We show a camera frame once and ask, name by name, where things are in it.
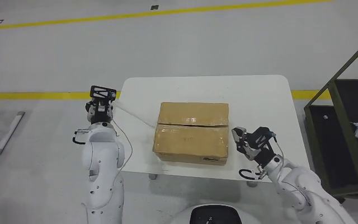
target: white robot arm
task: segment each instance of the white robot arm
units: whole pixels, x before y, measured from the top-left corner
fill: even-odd
[[[356,224],[341,204],[321,186],[321,180],[312,170],[296,166],[273,152],[269,140],[276,134],[260,127],[252,134],[236,127],[232,134],[237,150],[262,168],[259,179],[268,175],[277,192],[296,211],[304,224]]]
[[[121,224],[124,189],[119,168],[124,163],[124,147],[117,140],[110,124],[111,102],[116,99],[116,90],[92,86],[92,100],[87,103],[88,129],[75,132],[73,142],[83,144],[82,164],[88,170],[87,211],[89,224]],[[86,142],[77,142],[78,133],[87,133]]]

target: green metal frame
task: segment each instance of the green metal frame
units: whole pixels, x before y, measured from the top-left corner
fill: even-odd
[[[316,133],[314,130],[313,119],[309,109],[309,106],[312,105],[316,101],[317,98],[326,90],[329,90],[329,93],[332,98],[333,106],[335,108],[338,121],[342,128],[343,135],[345,137],[346,143],[348,145],[348,150],[353,158],[353,163],[356,172],[358,173],[358,143],[352,132],[351,124],[348,119],[345,107],[343,105],[342,99],[338,92],[335,81],[337,78],[358,58],[358,51],[345,63],[345,65],[323,86],[321,90],[308,102],[308,104],[304,107],[304,111],[306,114],[306,127],[307,134],[309,135],[309,144],[311,147],[312,159],[315,164],[315,170],[317,174],[322,179],[322,187],[325,188],[330,194],[338,196],[338,195],[348,195],[348,194],[358,194],[358,185],[347,186],[339,189],[332,189],[328,182],[328,175],[324,168],[324,164],[322,161],[322,151],[319,148],[319,143],[316,138]]]

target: gray floor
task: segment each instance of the gray floor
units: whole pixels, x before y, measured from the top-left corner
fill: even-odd
[[[71,142],[75,129],[88,126],[85,102],[0,101],[3,113],[26,112],[0,155],[0,223],[85,223],[81,202],[87,174],[81,146]],[[308,149],[303,124],[306,103],[295,101]],[[168,223],[179,211],[206,202],[234,205],[262,223],[298,223],[269,183],[249,188],[240,181],[168,175],[149,180],[147,174],[131,172],[123,172],[123,177],[124,224]],[[358,220],[357,203],[348,200],[344,206]]]

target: yellow floor line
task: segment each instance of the yellow floor line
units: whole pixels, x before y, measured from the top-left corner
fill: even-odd
[[[56,24],[71,24],[75,22],[93,22],[102,20],[120,20],[124,18],[136,18],[136,17],[147,17],[147,16],[163,16],[171,14],[181,14],[190,12],[209,12],[209,11],[222,11],[222,10],[237,10],[244,8],[262,8],[262,7],[274,7],[274,6],[289,6],[295,4],[306,4],[306,3],[317,3],[317,2],[330,2],[333,0],[284,0],[284,1],[272,1],[272,2],[253,2],[253,3],[242,3],[232,4],[227,6],[206,6],[196,8],[182,8],[176,10],[163,10],[163,11],[149,11],[119,15],[107,15],[107,16],[96,16],[87,18],[69,18],[65,20],[51,20],[42,22],[27,22],[23,24],[1,24],[0,29],[14,29],[20,27],[29,26],[48,26]]]
[[[87,100],[90,92],[0,92],[0,100]]]
[[[291,90],[294,100],[310,100],[318,90]],[[331,96],[325,91],[320,100],[328,100]],[[0,100],[87,100],[89,92],[0,92]]]

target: white cable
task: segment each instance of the white cable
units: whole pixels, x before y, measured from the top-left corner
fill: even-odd
[[[131,116],[137,118],[138,120],[140,120],[140,121],[143,122],[144,124],[148,125],[149,127],[154,128],[154,129],[156,128],[156,126],[149,124],[149,123],[146,122],[145,120],[142,120],[141,118],[139,118],[137,115],[132,114],[131,112],[127,111],[126,109],[119,107],[117,104],[115,104],[115,107],[116,107],[116,108],[119,108],[119,109],[123,110],[124,112],[126,112],[127,114],[129,114],[129,115],[131,115]]]
[[[292,193],[292,192],[300,192],[301,194],[303,194],[302,192],[310,192],[311,194],[314,194],[316,195],[317,197],[319,197],[324,204],[330,206],[330,208],[338,215],[338,217],[340,218],[340,220],[342,221],[342,223],[345,223],[344,219],[342,218],[342,216],[330,205],[330,204],[327,204],[326,202],[324,202],[325,200],[327,200],[326,198],[323,198],[322,196],[320,196],[319,194],[317,194],[316,192],[313,192],[311,190],[300,190],[300,189],[297,189],[297,190],[291,190],[289,191],[288,193]]]
[[[282,151],[280,145],[278,142],[276,142],[278,148],[280,149],[281,151],[281,154],[282,154],[282,165],[280,167],[280,170],[279,170],[279,174],[277,175],[277,182],[279,181],[279,178],[281,177],[281,172],[282,172],[282,169],[284,168],[284,165],[285,165],[285,155],[284,155],[284,152]]]
[[[127,162],[129,161],[129,159],[132,157],[132,154],[133,154],[133,146],[132,146],[132,143],[130,142],[128,136],[126,135],[126,133],[118,126],[118,124],[114,121],[114,119],[112,119],[112,120],[113,120],[114,124],[117,126],[117,128],[119,128],[119,129],[121,130],[121,132],[124,134],[125,138],[127,139],[128,143],[129,143],[129,145],[130,145],[130,155],[129,155],[127,161],[125,161],[125,163],[123,164],[123,166],[119,169],[119,171],[121,171],[121,170],[124,168],[124,166],[127,164]]]

